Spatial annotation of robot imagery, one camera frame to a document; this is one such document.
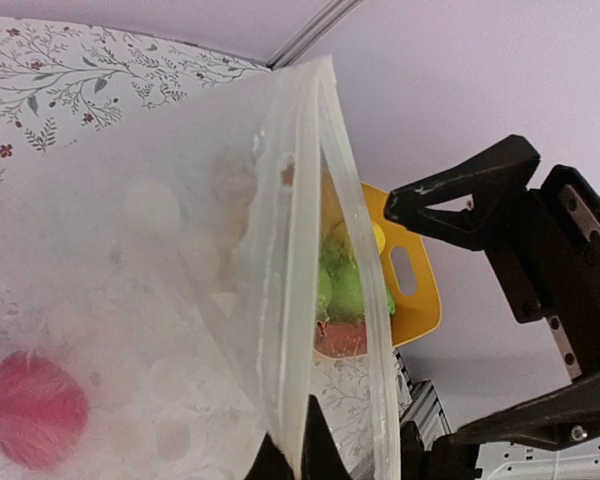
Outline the clear zip top bag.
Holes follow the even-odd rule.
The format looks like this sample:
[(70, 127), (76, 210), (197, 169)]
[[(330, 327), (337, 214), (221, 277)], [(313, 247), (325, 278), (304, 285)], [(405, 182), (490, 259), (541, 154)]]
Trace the clear zip top bag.
[(202, 91), (28, 160), (0, 187), (0, 363), (43, 356), (89, 401), (50, 471), (0, 479), (242, 479), (264, 438), (308, 475), (322, 186), (361, 274), (362, 458), (400, 475), (385, 285), (323, 57)]

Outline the red apple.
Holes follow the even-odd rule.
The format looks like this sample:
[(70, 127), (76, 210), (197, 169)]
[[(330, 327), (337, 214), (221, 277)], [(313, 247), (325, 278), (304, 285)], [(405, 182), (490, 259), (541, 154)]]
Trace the red apple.
[(14, 352), (0, 363), (0, 452), (19, 466), (50, 471), (66, 461), (87, 426), (82, 387), (51, 360)]
[(364, 324), (346, 322), (317, 322), (314, 349), (332, 358), (354, 358), (367, 353), (367, 335)]

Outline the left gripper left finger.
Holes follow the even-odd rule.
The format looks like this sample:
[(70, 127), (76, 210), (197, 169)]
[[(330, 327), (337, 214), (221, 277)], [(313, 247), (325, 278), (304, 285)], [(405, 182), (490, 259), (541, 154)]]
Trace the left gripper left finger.
[(540, 162), (510, 135), (448, 170), (389, 192), (384, 218), (419, 235), (481, 251), (512, 217)]

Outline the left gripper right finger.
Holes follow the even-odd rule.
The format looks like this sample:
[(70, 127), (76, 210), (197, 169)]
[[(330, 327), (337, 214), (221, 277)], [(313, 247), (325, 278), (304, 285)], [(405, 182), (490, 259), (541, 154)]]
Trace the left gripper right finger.
[(600, 371), (437, 439), (429, 455), (429, 477), (474, 479), (480, 447), (487, 443), (561, 451), (599, 437)]

